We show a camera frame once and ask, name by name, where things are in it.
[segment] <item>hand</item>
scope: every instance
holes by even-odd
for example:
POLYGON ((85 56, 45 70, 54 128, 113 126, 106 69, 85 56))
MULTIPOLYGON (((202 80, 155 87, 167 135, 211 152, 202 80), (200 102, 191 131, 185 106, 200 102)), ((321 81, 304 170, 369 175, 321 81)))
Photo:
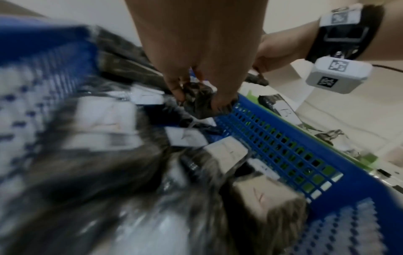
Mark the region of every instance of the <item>hand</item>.
POLYGON ((143 48, 178 101, 189 69, 217 87, 214 112, 237 98, 260 42, 267 0, 126 0, 143 48))
POLYGON ((262 73, 279 69, 305 58, 315 41, 319 22, 262 36, 253 68, 262 73))

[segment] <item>black cable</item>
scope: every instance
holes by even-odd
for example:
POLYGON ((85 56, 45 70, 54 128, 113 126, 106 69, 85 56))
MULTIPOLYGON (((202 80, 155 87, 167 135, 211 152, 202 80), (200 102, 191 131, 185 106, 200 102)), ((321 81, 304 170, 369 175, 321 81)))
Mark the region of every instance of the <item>black cable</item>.
POLYGON ((389 70, 396 71, 396 72, 399 72, 399 73, 403 73, 403 70, 400 70, 400 69, 397 69, 397 68, 394 68, 394 67, 390 67, 390 66, 383 66, 383 65, 377 65, 377 64, 372 64, 372 66, 385 68, 385 69, 389 69, 389 70))

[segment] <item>wrist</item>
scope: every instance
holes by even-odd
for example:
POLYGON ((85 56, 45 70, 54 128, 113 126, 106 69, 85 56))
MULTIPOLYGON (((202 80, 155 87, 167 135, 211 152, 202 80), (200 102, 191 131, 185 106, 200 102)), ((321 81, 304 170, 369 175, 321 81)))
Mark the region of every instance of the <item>wrist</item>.
POLYGON ((319 32, 319 20, 300 27, 299 58, 306 58, 319 32))

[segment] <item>black wrist strap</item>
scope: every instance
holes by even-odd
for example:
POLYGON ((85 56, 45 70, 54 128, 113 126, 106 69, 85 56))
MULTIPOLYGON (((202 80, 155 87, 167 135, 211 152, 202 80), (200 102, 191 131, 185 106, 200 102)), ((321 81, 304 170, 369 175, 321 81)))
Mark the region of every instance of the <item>black wrist strap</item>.
POLYGON ((344 58, 356 59, 371 43, 383 20, 382 5, 364 5, 358 24, 322 26, 305 60, 315 63, 318 58, 341 52, 344 58))

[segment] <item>wrist strap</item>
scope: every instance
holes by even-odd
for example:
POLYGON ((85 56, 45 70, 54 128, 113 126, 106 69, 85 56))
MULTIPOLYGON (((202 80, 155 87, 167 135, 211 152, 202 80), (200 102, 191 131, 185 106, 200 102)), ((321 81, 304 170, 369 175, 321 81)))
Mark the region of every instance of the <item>wrist strap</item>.
POLYGON ((356 4, 325 14, 305 59, 315 63, 318 58, 338 53, 346 59, 356 59, 371 43, 384 13, 382 5, 356 4))

